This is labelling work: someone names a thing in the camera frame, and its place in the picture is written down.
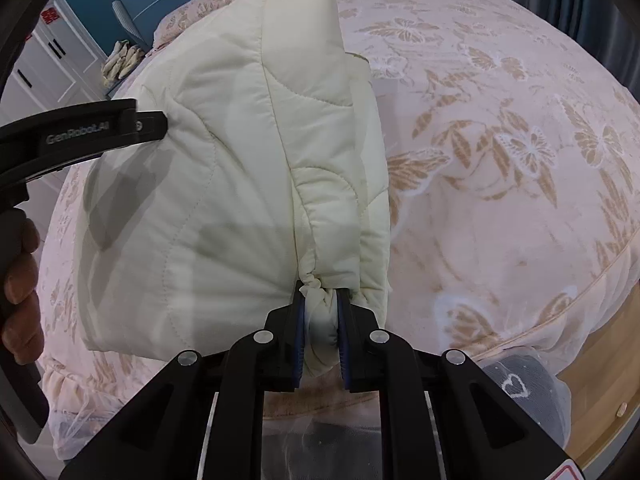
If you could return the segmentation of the person's left hand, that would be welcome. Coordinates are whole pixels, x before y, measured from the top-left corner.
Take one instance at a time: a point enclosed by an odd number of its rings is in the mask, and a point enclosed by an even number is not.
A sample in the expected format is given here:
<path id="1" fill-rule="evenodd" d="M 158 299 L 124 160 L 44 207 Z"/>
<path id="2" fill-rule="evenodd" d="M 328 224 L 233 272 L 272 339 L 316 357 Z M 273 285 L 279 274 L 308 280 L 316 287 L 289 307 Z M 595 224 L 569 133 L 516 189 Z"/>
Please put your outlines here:
<path id="1" fill-rule="evenodd" d="M 25 218 L 22 221 L 21 253 L 12 261 L 4 279 L 4 293 L 12 307 L 1 331 L 4 346 L 20 365 L 35 363 L 44 347 L 36 292 L 38 264 L 34 258 L 39 245 L 40 237 L 34 222 Z"/>

